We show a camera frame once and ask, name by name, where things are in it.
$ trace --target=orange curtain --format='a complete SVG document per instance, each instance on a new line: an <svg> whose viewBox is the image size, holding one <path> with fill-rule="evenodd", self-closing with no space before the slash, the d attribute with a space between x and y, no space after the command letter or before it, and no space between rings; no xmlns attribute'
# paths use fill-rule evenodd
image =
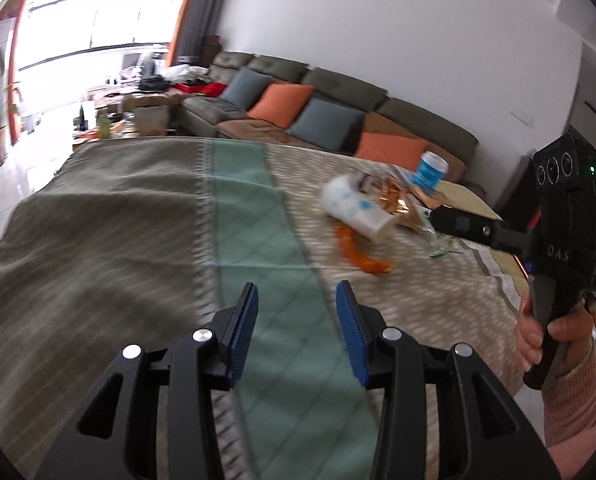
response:
<svg viewBox="0 0 596 480"><path fill-rule="evenodd" d="M172 66L176 64L176 51L178 50L179 39L178 35L180 33L180 29L182 28L182 24L185 23L189 1L190 0L183 0L180 6L180 11L178 12L178 20L176 21L176 28L174 29L174 36L173 38L171 38L171 43L169 43L169 52L167 53L167 59L165 60L166 66Z"/></svg>
<svg viewBox="0 0 596 480"><path fill-rule="evenodd" d="M5 4L5 9L11 14L11 17L16 18L14 24L14 31L11 37L11 51L9 53L9 67L7 72L7 104L8 110L15 104L14 100L14 79L16 75L16 44L18 43L18 29L20 28L20 21L25 12L25 4L27 0L9 0ZM9 133L11 135L11 143L14 144L20 138L20 117L11 111L8 112Z"/></svg>

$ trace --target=orange pillow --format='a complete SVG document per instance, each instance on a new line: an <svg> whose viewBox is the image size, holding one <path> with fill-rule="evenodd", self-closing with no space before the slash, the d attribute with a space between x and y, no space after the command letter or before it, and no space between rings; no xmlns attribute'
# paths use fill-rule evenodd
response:
<svg viewBox="0 0 596 480"><path fill-rule="evenodd" d="M312 93L311 85L271 84L247 115L287 129L302 112Z"/></svg>
<svg viewBox="0 0 596 480"><path fill-rule="evenodd" d="M428 144L425 139L407 139L395 135L365 132L354 156L416 171L420 157L427 151Z"/></svg>

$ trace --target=gray curtain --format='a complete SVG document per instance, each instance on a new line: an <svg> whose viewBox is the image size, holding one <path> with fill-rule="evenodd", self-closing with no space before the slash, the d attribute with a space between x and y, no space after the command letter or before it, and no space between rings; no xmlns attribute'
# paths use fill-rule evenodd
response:
<svg viewBox="0 0 596 480"><path fill-rule="evenodd" d="M189 56L191 64L198 62L200 47L205 36L216 34L224 0L189 0L184 20L178 31L174 64L179 56Z"/></svg>

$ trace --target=throw pillow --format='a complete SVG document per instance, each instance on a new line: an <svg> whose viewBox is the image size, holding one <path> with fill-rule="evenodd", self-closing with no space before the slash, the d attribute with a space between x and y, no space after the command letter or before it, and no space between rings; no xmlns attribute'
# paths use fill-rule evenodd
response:
<svg viewBox="0 0 596 480"><path fill-rule="evenodd" d="M329 150L342 152L363 126L364 112L312 98L287 133Z"/></svg>
<svg viewBox="0 0 596 480"><path fill-rule="evenodd" d="M220 99L238 108L249 110L270 85L273 77L243 67L233 77Z"/></svg>
<svg viewBox="0 0 596 480"><path fill-rule="evenodd" d="M311 85L271 84L247 115L250 119L261 119L287 129L296 120L312 92Z"/></svg>
<svg viewBox="0 0 596 480"><path fill-rule="evenodd" d="M205 85L201 91L201 94L207 97L220 97L220 94L227 88L226 83L213 82Z"/></svg>
<svg viewBox="0 0 596 480"><path fill-rule="evenodd" d="M374 162L395 164L409 171L416 171L429 142L425 139L407 139L389 134L363 133L356 152L357 158Z"/></svg>

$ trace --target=camera lens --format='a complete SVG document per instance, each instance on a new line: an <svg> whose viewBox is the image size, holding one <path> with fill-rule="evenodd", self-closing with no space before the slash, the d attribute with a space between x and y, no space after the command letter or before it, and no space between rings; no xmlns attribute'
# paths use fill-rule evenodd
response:
<svg viewBox="0 0 596 480"><path fill-rule="evenodd" d="M542 184L544 184L544 168L542 166L538 166L536 178L538 179L538 184L542 186Z"/></svg>
<svg viewBox="0 0 596 480"><path fill-rule="evenodd" d="M547 162L547 177L549 178L549 182L556 184L556 182L558 182L559 174L560 169L558 168L558 161L552 157L549 159L549 162Z"/></svg>
<svg viewBox="0 0 596 480"><path fill-rule="evenodd" d="M569 176L571 172L574 170L574 163L572 162L571 155L569 155L569 153L565 153L562 156L560 164L562 166L562 174L564 176Z"/></svg>

